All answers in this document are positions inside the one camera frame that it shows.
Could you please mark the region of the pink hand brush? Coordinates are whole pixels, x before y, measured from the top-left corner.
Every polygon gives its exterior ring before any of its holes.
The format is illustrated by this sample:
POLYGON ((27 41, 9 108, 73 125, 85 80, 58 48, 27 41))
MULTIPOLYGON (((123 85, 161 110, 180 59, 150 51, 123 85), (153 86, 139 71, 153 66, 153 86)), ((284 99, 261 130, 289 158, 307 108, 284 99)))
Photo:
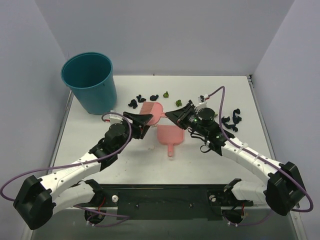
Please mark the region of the pink hand brush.
POLYGON ((166 118, 167 116, 164 113, 164 108, 159 102, 145 101, 142 104, 140 115, 153 115, 151 120, 147 123, 148 126, 156 125, 161 118, 166 118))

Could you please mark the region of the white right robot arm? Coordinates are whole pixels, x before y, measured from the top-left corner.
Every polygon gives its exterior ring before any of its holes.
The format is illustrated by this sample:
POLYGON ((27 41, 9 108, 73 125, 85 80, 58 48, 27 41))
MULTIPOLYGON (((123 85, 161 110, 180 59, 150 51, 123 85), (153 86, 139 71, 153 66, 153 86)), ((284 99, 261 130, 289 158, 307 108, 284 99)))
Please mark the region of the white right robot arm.
POLYGON ((211 151, 233 160, 256 177, 262 184, 242 180, 227 187, 224 201, 230 205, 238 201, 267 204, 275 213, 286 216, 307 195, 298 167, 292 162, 281 163, 265 157, 225 131, 214 119, 208 107, 197 110, 192 102, 165 116, 183 130, 191 130, 203 137, 211 151))

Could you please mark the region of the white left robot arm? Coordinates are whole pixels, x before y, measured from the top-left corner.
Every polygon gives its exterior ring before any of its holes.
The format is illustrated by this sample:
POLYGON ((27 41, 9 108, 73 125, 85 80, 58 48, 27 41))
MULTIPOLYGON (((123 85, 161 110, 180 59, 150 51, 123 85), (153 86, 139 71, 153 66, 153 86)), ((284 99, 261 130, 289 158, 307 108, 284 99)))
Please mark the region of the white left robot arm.
POLYGON ((120 123, 111 124, 104 137, 77 161, 55 172, 26 178, 13 207, 31 230, 47 223, 60 210, 77 204, 99 205, 103 193, 95 181, 81 181, 111 166, 131 139, 143 139, 152 114, 124 112, 120 123))

